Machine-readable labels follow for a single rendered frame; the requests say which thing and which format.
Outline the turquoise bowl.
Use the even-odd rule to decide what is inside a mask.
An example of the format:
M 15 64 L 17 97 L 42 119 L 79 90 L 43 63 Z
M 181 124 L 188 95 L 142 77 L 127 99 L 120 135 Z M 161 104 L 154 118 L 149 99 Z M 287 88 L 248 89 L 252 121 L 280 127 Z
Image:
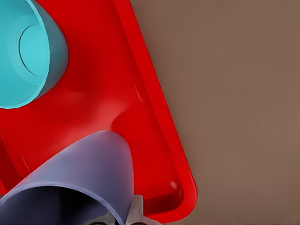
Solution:
M 36 0 L 0 0 L 0 108 L 43 96 L 64 75 L 66 39 Z

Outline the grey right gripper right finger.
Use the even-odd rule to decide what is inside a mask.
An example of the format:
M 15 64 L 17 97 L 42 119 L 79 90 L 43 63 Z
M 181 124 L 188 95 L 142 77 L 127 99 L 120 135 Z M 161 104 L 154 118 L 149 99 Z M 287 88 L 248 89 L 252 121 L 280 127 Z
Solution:
M 126 225 L 162 225 L 143 215 L 143 196 L 134 195 L 126 219 Z

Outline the red plastic tray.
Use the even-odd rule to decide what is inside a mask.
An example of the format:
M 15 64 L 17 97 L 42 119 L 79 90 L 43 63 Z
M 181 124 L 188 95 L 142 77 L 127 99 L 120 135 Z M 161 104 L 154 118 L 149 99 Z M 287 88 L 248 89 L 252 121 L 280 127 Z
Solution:
M 130 0 L 37 0 L 68 45 L 46 94 L 0 109 L 0 196 L 46 160 L 101 130 L 130 146 L 134 192 L 161 223 L 185 218 L 197 189 Z

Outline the purple-blue cup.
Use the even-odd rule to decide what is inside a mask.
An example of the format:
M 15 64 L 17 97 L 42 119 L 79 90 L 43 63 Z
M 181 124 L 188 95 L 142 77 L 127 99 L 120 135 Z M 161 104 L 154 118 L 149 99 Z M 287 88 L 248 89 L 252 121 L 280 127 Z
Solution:
M 124 224 L 133 195 L 129 145 L 100 131 L 47 160 L 0 199 L 0 225 L 83 225 L 107 213 Z

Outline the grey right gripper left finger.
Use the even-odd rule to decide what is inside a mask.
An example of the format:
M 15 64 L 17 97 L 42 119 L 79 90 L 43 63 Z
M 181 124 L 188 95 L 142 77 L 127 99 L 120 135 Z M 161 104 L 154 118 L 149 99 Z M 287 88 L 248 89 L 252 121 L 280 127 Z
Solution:
M 116 225 L 116 222 L 115 217 L 108 212 L 106 215 L 93 219 L 90 225 Z

